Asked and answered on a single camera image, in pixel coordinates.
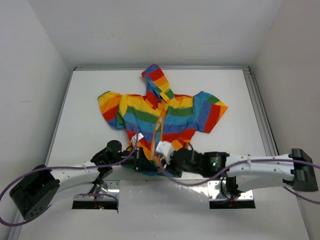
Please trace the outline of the rainbow striped hooded jacket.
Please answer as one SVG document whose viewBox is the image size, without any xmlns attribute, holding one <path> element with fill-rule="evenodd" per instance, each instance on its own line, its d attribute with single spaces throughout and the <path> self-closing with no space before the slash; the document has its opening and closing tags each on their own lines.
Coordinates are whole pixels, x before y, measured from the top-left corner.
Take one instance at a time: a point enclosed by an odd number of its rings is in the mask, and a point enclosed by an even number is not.
<svg viewBox="0 0 320 240">
<path fill-rule="evenodd" d="M 150 65 L 142 72 L 146 94 L 120 94 L 107 91 L 97 100 L 106 122 L 114 129 L 125 129 L 131 143 L 134 135 L 142 133 L 137 142 L 149 161 L 158 165 L 155 150 L 160 141 L 170 142 L 177 151 L 190 143 L 195 132 L 210 133 L 227 110 L 214 95 L 201 91 L 196 95 L 175 94 L 161 68 Z"/>
</svg>

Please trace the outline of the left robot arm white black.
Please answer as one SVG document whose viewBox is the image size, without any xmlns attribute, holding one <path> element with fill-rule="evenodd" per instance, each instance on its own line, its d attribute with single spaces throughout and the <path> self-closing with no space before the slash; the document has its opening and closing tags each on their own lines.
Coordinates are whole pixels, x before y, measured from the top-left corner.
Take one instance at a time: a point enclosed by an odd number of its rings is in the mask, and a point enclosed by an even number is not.
<svg viewBox="0 0 320 240">
<path fill-rule="evenodd" d="M 59 168 L 37 166 L 10 190 L 9 196 L 23 219 L 29 222 L 55 202 L 93 193 L 94 188 L 113 172 L 113 166 L 118 165 L 147 175 L 158 171 L 142 147 L 129 146 L 123 150 L 118 140 L 111 140 L 83 164 Z"/>
</svg>

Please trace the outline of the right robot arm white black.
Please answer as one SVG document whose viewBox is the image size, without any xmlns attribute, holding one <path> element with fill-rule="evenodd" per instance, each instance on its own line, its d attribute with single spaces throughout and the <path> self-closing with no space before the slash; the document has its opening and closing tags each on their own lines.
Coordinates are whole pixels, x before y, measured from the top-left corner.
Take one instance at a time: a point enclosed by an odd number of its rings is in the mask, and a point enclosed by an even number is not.
<svg viewBox="0 0 320 240">
<path fill-rule="evenodd" d="M 300 148 L 277 156 L 236 155 L 227 152 L 199 153 L 192 149 L 168 147 L 161 162 L 171 173 L 198 174 L 206 181 L 225 179 L 222 193 L 239 196 L 254 189 L 290 187 L 297 192 L 319 190 L 316 165 Z"/>
</svg>

